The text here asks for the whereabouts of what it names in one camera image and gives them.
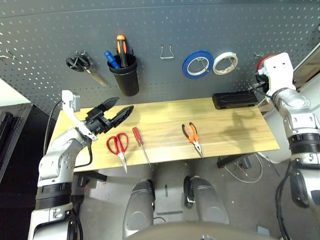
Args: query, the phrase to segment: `black pen holder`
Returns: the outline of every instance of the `black pen holder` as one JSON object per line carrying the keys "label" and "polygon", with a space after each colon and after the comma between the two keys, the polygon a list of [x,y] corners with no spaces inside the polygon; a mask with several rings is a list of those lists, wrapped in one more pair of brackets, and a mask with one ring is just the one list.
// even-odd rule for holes
{"label": "black pen holder", "polygon": [[[114,56],[116,62],[121,66],[120,56]],[[137,61],[132,54],[126,55],[128,67],[113,68],[108,62],[110,72],[113,73],[115,80],[118,83],[123,95],[131,97],[139,92],[138,75],[137,75]]]}

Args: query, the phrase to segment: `wooden tabletop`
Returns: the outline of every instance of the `wooden tabletop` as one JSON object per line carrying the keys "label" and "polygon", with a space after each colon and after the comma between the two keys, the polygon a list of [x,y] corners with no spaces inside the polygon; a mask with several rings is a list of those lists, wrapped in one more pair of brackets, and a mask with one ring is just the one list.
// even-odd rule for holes
{"label": "wooden tabletop", "polygon": [[[114,106],[105,112],[107,119],[113,118],[126,105]],[[76,116],[84,120],[90,108],[83,108]],[[109,137],[126,133],[129,137],[125,152],[127,166],[147,164],[138,146],[133,127],[138,127],[144,148],[151,163],[199,158],[194,145],[182,132],[182,124],[192,122],[199,135],[204,157],[234,155],[279,149],[259,109],[254,107],[216,110],[211,98],[189,99],[135,104],[132,114],[117,128],[100,134],[92,143],[93,162],[89,166],[76,168],[76,172],[122,166],[118,156],[106,147]],[[69,118],[60,112],[51,139],[68,128],[74,127]],[[76,165],[89,161],[87,148],[83,149]]]}

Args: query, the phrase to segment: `red scissors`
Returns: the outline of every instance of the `red scissors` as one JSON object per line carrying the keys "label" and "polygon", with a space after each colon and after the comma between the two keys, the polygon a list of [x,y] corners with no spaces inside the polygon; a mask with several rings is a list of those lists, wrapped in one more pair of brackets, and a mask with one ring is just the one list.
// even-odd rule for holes
{"label": "red scissors", "polygon": [[[124,147],[122,141],[121,141],[121,136],[125,136],[126,138],[126,145]],[[115,151],[110,147],[110,141],[113,140],[113,143],[114,143],[114,146],[115,146]],[[129,138],[128,138],[128,135],[121,132],[121,133],[118,133],[116,136],[111,136],[109,137],[109,139],[106,141],[106,147],[109,149],[109,151],[115,155],[117,155],[120,159],[121,159],[121,162],[122,162],[122,165],[123,165],[123,168],[124,168],[124,171],[125,173],[127,174],[128,171],[127,171],[127,163],[126,163],[126,158],[125,158],[125,152],[128,148],[128,144],[129,144]]]}

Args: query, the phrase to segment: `pliers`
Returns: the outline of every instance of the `pliers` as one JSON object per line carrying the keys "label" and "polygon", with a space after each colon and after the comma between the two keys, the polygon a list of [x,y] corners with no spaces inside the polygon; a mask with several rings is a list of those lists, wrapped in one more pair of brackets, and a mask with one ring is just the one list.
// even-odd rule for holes
{"label": "pliers", "polygon": [[197,133],[197,129],[195,127],[195,125],[192,122],[189,122],[189,125],[193,131],[193,136],[190,136],[186,126],[184,124],[182,124],[182,132],[183,134],[189,139],[189,143],[194,145],[195,150],[199,153],[199,155],[201,156],[201,158],[204,158],[203,154],[202,154],[202,150],[199,144],[199,136]]}

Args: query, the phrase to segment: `pegboard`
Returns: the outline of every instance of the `pegboard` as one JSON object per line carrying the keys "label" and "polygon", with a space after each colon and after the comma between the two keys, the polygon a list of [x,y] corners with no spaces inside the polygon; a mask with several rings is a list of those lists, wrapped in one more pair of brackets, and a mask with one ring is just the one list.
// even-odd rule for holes
{"label": "pegboard", "polygon": [[[255,71],[254,53],[288,52],[296,66],[320,41],[319,0],[2,0],[0,78],[49,113],[61,90],[80,94],[81,107],[94,107],[119,96],[117,104],[210,97],[242,91]],[[122,95],[109,72],[104,51],[116,53],[123,34],[138,63],[140,91]],[[172,45],[174,59],[160,59]],[[86,73],[69,69],[65,59],[86,50],[93,71],[108,83],[101,87]],[[199,79],[182,73],[192,52],[237,54],[226,75],[212,71]]]}

